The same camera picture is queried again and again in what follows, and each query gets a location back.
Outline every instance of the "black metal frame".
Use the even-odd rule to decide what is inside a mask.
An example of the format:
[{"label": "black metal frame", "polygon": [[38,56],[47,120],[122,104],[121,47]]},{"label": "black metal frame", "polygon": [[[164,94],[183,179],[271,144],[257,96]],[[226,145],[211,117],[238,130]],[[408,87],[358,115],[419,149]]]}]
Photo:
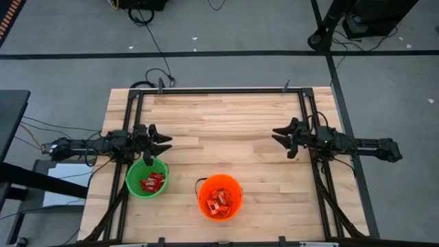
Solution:
[{"label": "black metal frame", "polygon": [[[302,118],[307,118],[307,107],[306,107],[306,100],[309,100],[309,105],[311,106],[311,114],[316,114],[317,112],[317,106],[316,106],[316,100],[314,98],[313,89],[312,88],[288,88],[286,91],[284,88],[227,88],[227,89],[163,89],[161,92],[162,94],[206,94],[206,93],[292,93],[297,94],[299,98],[300,103],[300,110],[302,114]],[[143,105],[143,98],[146,95],[151,94],[159,94],[158,89],[132,89],[128,93],[128,101],[126,106],[126,114],[123,121],[123,129],[128,130],[128,126],[130,124],[130,114],[132,111],[132,105],[134,102],[134,99],[137,98],[137,108],[136,108],[136,115],[134,117],[134,126],[140,123],[141,118],[141,111],[142,111],[142,105]],[[311,123],[314,125],[314,128],[316,126],[320,125],[320,121],[318,118],[313,118],[313,122]],[[318,157],[316,157],[313,153],[313,151],[310,150],[310,159],[311,159],[311,168],[313,170],[313,177],[314,177],[314,183],[316,185],[316,194],[318,197],[318,204],[319,204],[319,211],[320,211],[320,217],[322,220],[322,228],[324,231],[324,237],[325,242],[327,243],[337,243],[339,246],[439,246],[439,244],[431,244],[431,243],[420,243],[420,242],[402,242],[402,241],[393,241],[393,240],[380,240],[378,237],[366,237],[353,226],[352,223],[349,222],[349,219],[345,216],[343,211],[338,207],[337,205],[337,199],[335,197],[335,188],[333,186],[332,176],[331,176],[331,169],[329,167],[328,163],[322,163],[323,168],[325,170],[325,177],[327,180],[327,185],[325,186],[321,177],[320,177],[320,170],[318,167]],[[357,162],[354,163],[356,166],[355,168],[358,169],[358,167],[361,167],[361,162],[357,160]],[[121,175],[121,166],[123,164],[117,164],[117,167],[115,170],[115,178],[117,178],[116,181],[113,181],[112,189],[111,189],[111,195],[110,197],[113,198],[112,202],[109,206],[109,211],[105,214],[105,216],[102,218],[101,222],[98,224],[98,227],[95,228],[93,231],[93,234],[88,236],[84,241],[77,242],[75,244],[70,244],[68,246],[110,246],[115,244],[122,244],[123,243],[123,230],[125,228],[125,222],[126,222],[126,211],[128,208],[128,196],[129,192],[126,189],[125,183],[123,184],[122,188],[118,192],[118,184],[119,184],[119,178]],[[358,172],[356,171],[357,175],[357,184],[358,187],[366,187],[364,180],[358,180]],[[370,198],[368,194],[361,195],[362,203],[363,204],[370,204]],[[333,237],[331,234],[331,229],[329,226],[329,220],[328,220],[328,213],[327,213],[327,206],[326,203],[331,207],[334,219],[335,219],[335,227],[337,230],[337,237]],[[117,225],[117,236],[116,239],[110,239],[110,231],[111,227],[108,227],[112,224],[111,218],[113,213],[115,212],[116,208],[121,204],[121,210],[120,210],[120,216],[119,216],[119,222]],[[349,233],[351,237],[346,238],[344,236],[344,228]],[[104,236],[102,240],[99,239],[100,233],[104,231]],[[193,247],[220,247],[220,246],[260,246],[260,247],[270,247],[270,246],[306,246],[310,245],[309,242],[287,242],[285,240],[285,237],[280,236],[279,242],[226,242],[226,243],[218,243],[218,242],[210,242],[210,243],[165,243],[164,238],[159,238],[157,243],[147,243],[148,246],[158,246],[158,247],[164,247],[164,246],[193,246]]]},{"label": "black metal frame", "polygon": [[[143,105],[143,98],[146,95],[150,94],[158,94],[158,89],[132,89],[128,93],[128,101],[126,106],[126,114],[123,120],[123,129],[128,130],[128,126],[130,124],[130,114],[132,111],[132,105],[134,99],[137,98],[137,108],[136,115],[134,117],[134,126],[140,123],[141,111]],[[206,93],[292,93],[296,94],[299,98],[300,109],[302,113],[302,118],[307,118],[307,107],[306,107],[306,99],[309,100],[309,104],[311,106],[311,114],[315,114],[317,112],[316,101],[314,99],[313,89],[312,88],[288,88],[286,91],[284,88],[228,88],[228,89],[163,89],[162,94],[206,94]],[[314,126],[319,126],[320,122],[318,119],[314,119],[312,123]],[[313,154],[310,152],[311,164],[313,169],[313,177],[316,184],[316,193],[318,197],[318,204],[320,210],[320,216],[322,218],[322,227],[324,231],[325,239],[331,238],[331,230],[329,227],[327,208],[325,205],[325,196],[326,200],[331,200],[332,203],[329,203],[331,206],[335,205],[338,213],[334,212],[334,219],[336,223],[337,236],[343,238],[343,226],[340,220],[340,216],[342,219],[346,221],[347,217],[342,213],[341,209],[337,206],[337,200],[335,197],[335,188],[333,186],[333,181],[331,177],[331,170],[327,163],[324,163],[325,171],[326,171],[326,179],[327,179],[327,187],[329,190],[326,191],[326,187],[322,188],[322,180],[320,178],[320,171],[318,168],[318,162],[316,157],[313,157]],[[119,178],[121,175],[121,166],[123,164],[117,164],[115,169],[115,175],[113,180],[113,185],[110,194],[110,211],[103,217],[98,226],[102,225],[102,222],[107,223],[105,229],[98,227],[95,229],[97,232],[93,236],[87,237],[83,242],[78,242],[76,244],[71,244],[70,246],[109,246],[110,244],[120,244],[123,239],[123,230],[125,228],[126,221],[126,211],[128,207],[128,190],[126,189],[126,185],[123,184],[122,189],[118,192]],[[121,203],[121,210],[119,216],[119,222],[117,227],[117,237],[116,239],[110,239],[110,231],[111,231],[111,212],[114,212],[117,208],[118,204]],[[104,236],[102,241],[97,241],[98,236],[100,235],[100,230],[104,230]],[[254,243],[227,243],[225,246],[279,246],[281,243],[282,246],[298,246],[299,242],[287,242],[284,237],[279,238],[279,242],[254,242]],[[157,246],[164,246],[164,239],[160,240],[163,242],[162,245],[157,244]],[[219,243],[178,243],[178,244],[166,244],[166,246],[218,246]],[[148,246],[155,246],[155,243],[148,244]]]}]

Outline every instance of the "wooden tabletop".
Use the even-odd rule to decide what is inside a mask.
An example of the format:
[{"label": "wooden tabletop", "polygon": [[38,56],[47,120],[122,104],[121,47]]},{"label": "wooden tabletop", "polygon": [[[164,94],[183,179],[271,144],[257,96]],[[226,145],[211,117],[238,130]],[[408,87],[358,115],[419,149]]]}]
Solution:
[{"label": "wooden tabletop", "polygon": [[[331,88],[313,90],[317,109],[341,131]],[[111,91],[104,134],[122,129],[127,96],[128,89]],[[159,237],[166,242],[275,242],[279,236],[324,240],[308,151],[300,149],[295,159],[288,159],[271,138],[272,129],[286,126],[292,117],[302,119],[298,97],[291,93],[146,95],[141,124],[156,124],[159,133],[174,139],[173,148],[159,156],[169,166],[169,185],[149,200],[130,195],[123,242],[157,242]],[[349,162],[347,156],[337,158]],[[99,158],[96,168],[107,160]],[[353,171],[337,161],[330,166],[340,208],[368,234]],[[90,234],[108,208],[114,169],[109,164],[94,175],[78,239]],[[195,181],[218,173],[235,177],[244,190],[242,208],[228,222],[209,221],[197,206]],[[329,206],[327,210],[334,235]]]}]

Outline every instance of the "bucket handle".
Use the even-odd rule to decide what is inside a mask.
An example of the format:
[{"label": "bucket handle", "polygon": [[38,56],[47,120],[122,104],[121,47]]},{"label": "bucket handle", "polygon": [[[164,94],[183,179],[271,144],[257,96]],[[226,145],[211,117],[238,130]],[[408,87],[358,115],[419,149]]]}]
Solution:
[{"label": "bucket handle", "polygon": [[198,199],[197,184],[198,184],[198,182],[203,181],[203,180],[206,180],[206,179],[207,179],[207,178],[200,178],[200,179],[197,180],[197,182],[195,182],[195,195],[197,196],[197,199]]},{"label": "bucket handle", "polygon": [[195,195],[197,196],[197,199],[198,199],[197,184],[198,184],[198,182],[203,181],[203,180],[206,180],[206,179],[207,179],[207,178],[200,178],[200,179],[197,180],[197,182],[195,182]]}]

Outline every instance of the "orange bucket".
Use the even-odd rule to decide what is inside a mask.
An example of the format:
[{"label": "orange bucket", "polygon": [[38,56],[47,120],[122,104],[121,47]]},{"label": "orange bucket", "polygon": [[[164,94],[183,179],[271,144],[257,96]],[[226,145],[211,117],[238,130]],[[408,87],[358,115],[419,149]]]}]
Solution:
[{"label": "orange bucket", "polygon": [[[206,203],[212,191],[218,189],[227,189],[230,192],[232,204],[230,206],[230,213],[225,218],[217,218],[211,215],[211,210]],[[203,212],[206,218],[216,221],[224,222],[238,214],[238,210],[241,208],[243,200],[243,191],[239,182],[232,176],[227,174],[216,174],[208,177],[206,181],[201,185],[200,192],[198,193],[198,207]]]}]

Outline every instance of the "black floor stripe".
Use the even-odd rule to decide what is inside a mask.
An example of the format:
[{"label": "black floor stripe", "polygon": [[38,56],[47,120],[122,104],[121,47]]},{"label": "black floor stripe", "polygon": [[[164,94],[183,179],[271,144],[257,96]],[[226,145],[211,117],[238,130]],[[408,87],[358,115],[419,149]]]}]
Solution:
[{"label": "black floor stripe", "polygon": [[[316,17],[316,22],[321,23],[322,19],[320,16],[320,11],[316,0],[311,0],[311,4],[314,11],[314,16]],[[329,81],[332,80],[333,91],[335,100],[338,106],[338,112],[341,116],[344,132],[355,138],[351,119],[349,118],[348,108],[346,102],[344,101],[342,86],[338,80],[337,69],[335,69],[334,59],[331,54],[325,56],[327,59],[328,69],[329,69]],[[361,204],[363,205],[364,216],[366,218],[366,223],[368,225],[369,236],[379,239],[379,232],[377,221],[375,219],[375,214],[372,208],[372,202],[370,201],[369,190],[366,184],[366,177],[364,176],[363,167],[358,156],[353,159],[353,165],[355,168],[356,180],[358,185],[358,191],[361,198]]]},{"label": "black floor stripe", "polygon": [[[177,51],[164,52],[167,58],[246,56],[438,56],[439,50],[414,51]],[[102,54],[0,54],[0,60],[57,60],[104,58],[161,58],[158,52]]]}]

